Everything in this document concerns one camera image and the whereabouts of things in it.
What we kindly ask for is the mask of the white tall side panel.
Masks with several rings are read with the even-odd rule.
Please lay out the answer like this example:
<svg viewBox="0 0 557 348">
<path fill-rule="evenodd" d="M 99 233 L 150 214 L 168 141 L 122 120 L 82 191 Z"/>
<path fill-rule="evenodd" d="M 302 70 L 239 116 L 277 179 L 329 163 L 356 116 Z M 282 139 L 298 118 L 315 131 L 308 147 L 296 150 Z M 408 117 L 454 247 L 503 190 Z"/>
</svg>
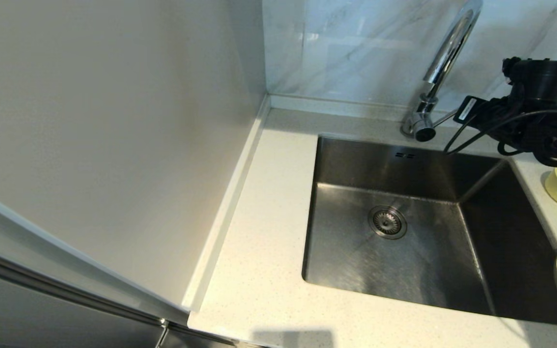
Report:
<svg viewBox="0 0 557 348">
<path fill-rule="evenodd" d="M 265 97 L 262 0 L 0 0 L 0 211 L 194 310 Z"/>
</svg>

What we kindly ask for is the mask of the stainless steel sink basin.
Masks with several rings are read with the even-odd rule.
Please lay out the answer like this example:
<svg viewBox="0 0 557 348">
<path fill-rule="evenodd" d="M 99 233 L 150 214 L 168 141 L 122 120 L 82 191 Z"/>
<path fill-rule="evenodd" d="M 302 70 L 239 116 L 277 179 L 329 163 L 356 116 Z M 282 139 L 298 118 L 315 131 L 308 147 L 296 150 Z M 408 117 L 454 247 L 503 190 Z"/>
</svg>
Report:
<svg viewBox="0 0 557 348">
<path fill-rule="evenodd" d="M 378 205 L 402 212 L 402 238 L 370 229 Z M 556 257 L 507 160 L 319 137 L 305 281 L 557 325 Z"/>
</svg>

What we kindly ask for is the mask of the round metal drain strainer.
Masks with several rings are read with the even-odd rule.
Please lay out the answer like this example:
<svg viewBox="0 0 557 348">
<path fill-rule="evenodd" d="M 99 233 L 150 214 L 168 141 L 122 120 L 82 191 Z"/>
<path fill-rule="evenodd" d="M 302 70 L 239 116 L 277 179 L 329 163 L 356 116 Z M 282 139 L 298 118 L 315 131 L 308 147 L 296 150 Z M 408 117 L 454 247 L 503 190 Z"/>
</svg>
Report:
<svg viewBox="0 0 557 348">
<path fill-rule="evenodd" d="M 408 223 L 402 212 L 390 205 L 374 206 L 368 213 L 370 229 L 378 236 L 396 240 L 408 231 Z"/>
</svg>

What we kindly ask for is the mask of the chrome faucet lever handle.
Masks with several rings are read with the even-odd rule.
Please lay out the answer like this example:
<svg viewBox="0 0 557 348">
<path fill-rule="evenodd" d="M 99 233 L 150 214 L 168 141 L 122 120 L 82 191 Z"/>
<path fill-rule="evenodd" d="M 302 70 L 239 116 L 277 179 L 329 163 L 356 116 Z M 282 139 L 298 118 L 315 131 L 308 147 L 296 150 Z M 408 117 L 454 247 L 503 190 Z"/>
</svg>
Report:
<svg viewBox="0 0 557 348">
<path fill-rule="evenodd" d="M 440 117 L 440 119 L 433 122 L 433 125 L 432 125 L 433 128 L 437 128 L 439 125 L 442 125 L 442 123 L 448 121 L 449 119 L 453 119 L 453 117 L 455 117 L 455 115 L 457 114 L 457 111 L 458 111 L 458 109 L 454 109 L 451 112 L 444 115 L 443 117 Z"/>
</svg>

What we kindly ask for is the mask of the chrome gooseneck kitchen faucet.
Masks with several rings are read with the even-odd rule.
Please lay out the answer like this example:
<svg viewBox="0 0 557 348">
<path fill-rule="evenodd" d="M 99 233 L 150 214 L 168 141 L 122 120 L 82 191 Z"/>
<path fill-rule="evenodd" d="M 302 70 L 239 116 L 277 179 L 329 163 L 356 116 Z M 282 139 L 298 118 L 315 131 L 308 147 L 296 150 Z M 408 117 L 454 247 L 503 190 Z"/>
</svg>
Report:
<svg viewBox="0 0 557 348">
<path fill-rule="evenodd" d="M 427 142 L 436 136 L 436 125 L 431 114 L 439 102 L 438 94 L 477 23 L 483 6 L 483 0 L 466 0 L 453 19 L 423 77 L 424 88 L 418 95 L 416 105 L 402 121 L 400 132 L 405 137 Z"/>
</svg>

